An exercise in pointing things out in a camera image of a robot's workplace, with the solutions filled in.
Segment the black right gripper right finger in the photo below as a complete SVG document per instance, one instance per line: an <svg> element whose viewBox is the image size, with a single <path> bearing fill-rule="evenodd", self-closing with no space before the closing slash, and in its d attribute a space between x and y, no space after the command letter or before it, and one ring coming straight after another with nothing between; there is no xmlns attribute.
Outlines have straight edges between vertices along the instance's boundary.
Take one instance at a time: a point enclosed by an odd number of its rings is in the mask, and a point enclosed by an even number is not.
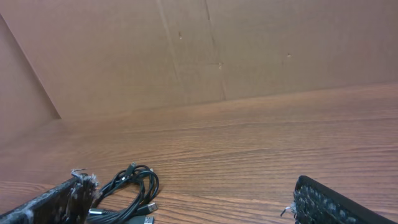
<svg viewBox="0 0 398 224"><path fill-rule="evenodd" d="M298 178L294 200L282 212L288 210L295 224L397 224L306 175Z"/></svg>

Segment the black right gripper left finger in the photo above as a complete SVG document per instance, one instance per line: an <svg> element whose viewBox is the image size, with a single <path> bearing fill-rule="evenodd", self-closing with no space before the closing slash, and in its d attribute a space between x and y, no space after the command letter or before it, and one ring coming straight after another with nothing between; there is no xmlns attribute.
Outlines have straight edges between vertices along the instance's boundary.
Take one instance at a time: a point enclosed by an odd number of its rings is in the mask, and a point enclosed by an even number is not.
<svg viewBox="0 0 398 224"><path fill-rule="evenodd" d="M81 224L99 197L95 175L71 172L72 178L1 214L1 224Z"/></svg>

